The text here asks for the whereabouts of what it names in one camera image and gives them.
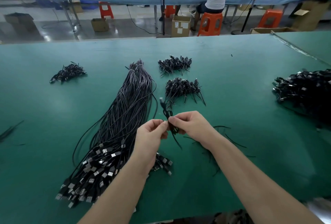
green object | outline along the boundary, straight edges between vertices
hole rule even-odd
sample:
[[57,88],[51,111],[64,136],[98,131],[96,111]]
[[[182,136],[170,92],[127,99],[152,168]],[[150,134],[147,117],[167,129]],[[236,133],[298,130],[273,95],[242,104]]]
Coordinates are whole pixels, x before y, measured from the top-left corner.
[[[302,35],[309,43],[310,34]],[[323,42],[311,48],[318,52]],[[139,58],[157,83],[155,97],[164,97],[166,82],[180,77],[180,72],[160,77],[158,60],[170,54],[192,58],[190,72],[183,71],[182,78],[198,79],[207,104],[199,99],[196,104],[192,97],[185,104],[184,98],[177,99],[174,114],[198,110],[213,126],[231,127],[225,133],[246,146],[240,149],[256,156],[250,160],[297,199],[331,195],[328,131],[317,132],[314,121],[284,109],[272,93],[277,76],[328,66],[274,36],[11,44],[0,45],[0,51],[0,132],[24,120],[0,143],[3,224],[76,224],[91,204],[69,209],[68,201],[55,196],[73,171],[77,141],[114,100],[128,73],[125,66]],[[49,84],[70,61],[79,63],[87,76]],[[153,101],[150,117],[155,105]],[[165,119],[160,106],[156,118]],[[83,139],[80,157],[96,130]],[[176,138],[183,150],[171,135],[159,149],[173,161],[172,176],[162,170],[150,173],[132,224],[242,207],[225,176],[213,177],[216,167],[205,150],[191,139]]]
[[331,65],[331,31],[276,33],[313,57]]

person's left hand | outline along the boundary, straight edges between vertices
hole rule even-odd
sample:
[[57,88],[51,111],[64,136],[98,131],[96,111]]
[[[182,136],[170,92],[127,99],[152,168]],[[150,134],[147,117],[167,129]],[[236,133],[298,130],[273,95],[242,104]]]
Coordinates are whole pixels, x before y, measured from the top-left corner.
[[132,156],[142,163],[147,174],[155,164],[156,152],[161,144],[161,139],[168,137],[167,128],[167,121],[151,119],[137,130]]

orange stool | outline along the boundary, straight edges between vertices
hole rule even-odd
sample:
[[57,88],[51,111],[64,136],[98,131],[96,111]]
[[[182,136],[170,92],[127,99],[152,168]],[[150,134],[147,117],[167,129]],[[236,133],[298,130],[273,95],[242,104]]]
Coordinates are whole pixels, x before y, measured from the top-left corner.
[[108,10],[104,10],[102,9],[102,5],[99,5],[99,9],[100,9],[100,15],[102,18],[104,18],[105,16],[110,16],[112,19],[114,18],[112,9],[110,8],[110,5],[107,5]]
[[169,18],[170,15],[175,14],[177,6],[175,5],[175,8],[173,5],[167,5],[164,9],[164,13],[166,14],[166,17]]
[[[283,10],[276,9],[267,9],[258,25],[260,28],[275,28],[278,27],[280,20],[283,16]],[[271,24],[267,24],[267,20],[273,18],[273,22]]]
[[[202,26],[204,24],[205,19],[207,19],[207,25]],[[216,27],[216,21],[219,20],[219,26]],[[222,13],[204,13],[201,18],[201,25],[197,36],[205,35],[205,36],[217,36],[221,34],[221,25],[223,20]]]

bundle of black cables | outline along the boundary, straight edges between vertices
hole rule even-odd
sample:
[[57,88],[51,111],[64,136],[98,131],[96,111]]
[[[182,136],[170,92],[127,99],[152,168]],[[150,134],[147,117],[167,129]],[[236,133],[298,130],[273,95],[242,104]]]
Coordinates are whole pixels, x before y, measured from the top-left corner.
[[67,67],[63,66],[62,70],[60,70],[56,75],[54,75],[49,83],[53,83],[54,81],[67,81],[74,77],[85,75],[86,72],[82,67],[79,66],[79,63],[76,64],[71,61],[71,64]]
[[158,63],[161,73],[164,72],[162,75],[164,75],[165,73],[173,73],[174,70],[180,70],[181,74],[183,75],[182,70],[186,69],[188,71],[188,68],[190,68],[192,64],[192,59],[189,59],[188,57],[184,58],[182,56],[180,56],[179,59],[170,55],[169,60],[159,60]]
[[[144,69],[141,60],[130,64],[128,69],[129,73],[110,108],[93,124],[95,126],[100,123],[100,126],[92,137],[89,152],[64,181],[56,196],[58,200],[70,200],[70,208],[79,201],[94,202],[99,198],[129,159],[137,129],[147,121],[156,86],[153,89],[154,81]],[[73,163],[80,141],[93,126],[78,141],[72,154]],[[158,154],[154,170],[164,168],[158,161],[163,165],[172,164]]]
[[200,87],[201,86],[199,86],[197,79],[195,79],[194,83],[178,77],[173,80],[169,80],[166,84],[166,104],[170,103],[168,107],[171,107],[172,104],[175,104],[176,98],[180,96],[185,97],[185,103],[187,95],[192,94],[195,103],[197,103],[197,101],[195,100],[194,95],[198,96],[206,105],[204,98],[202,97]]
[[318,123],[331,123],[331,69],[325,71],[300,71],[287,79],[277,77],[278,84],[273,88],[277,102],[292,104],[294,111],[309,116]]

floor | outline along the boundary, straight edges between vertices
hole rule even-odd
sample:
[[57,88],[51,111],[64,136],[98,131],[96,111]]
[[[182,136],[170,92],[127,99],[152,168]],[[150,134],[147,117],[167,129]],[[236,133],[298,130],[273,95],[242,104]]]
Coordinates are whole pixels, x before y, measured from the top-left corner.
[[[95,33],[91,25],[91,19],[100,18],[99,9],[84,10],[83,13],[78,13],[81,21],[81,27],[78,27],[77,33],[73,33],[69,23],[66,20],[63,10],[55,8],[41,8],[35,4],[25,4],[25,7],[3,7],[0,9],[0,40],[3,44],[9,43],[27,43],[41,41],[60,41],[60,40],[93,40],[93,39],[117,39],[117,38],[143,38],[157,37],[162,32],[161,22],[158,21],[158,29],[154,25],[154,7],[126,6],[113,5],[112,11],[115,19],[109,19],[110,30],[108,32]],[[293,20],[288,18],[288,15],[294,9],[295,5],[289,6],[284,13],[280,27],[291,26]],[[157,7],[158,18],[161,16],[160,6]],[[13,12],[21,12],[30,14],[37,26],[35,32],[18,31],[16,32],[11,24],[7,23],[3,15]],[[230,7],[227,14],[227,22],[232,18],[234,7]],[[249,33],[251,28],[258,25],[265,10],[254,8],[246,25],[245,31]],[[182,5],[179,15],[190,16],[187,5]],[[221,34],[230,34],[232,30],[241,29],[247,11],[238,10],[233,24],[223,24]],[[167,18],[165,21],[165,33],[170,36],[172,26],[172,18]],[[320,23],[317,30],[330,30],[331,23]],[[190,36],[195,36],[196,33],[190,32]]]

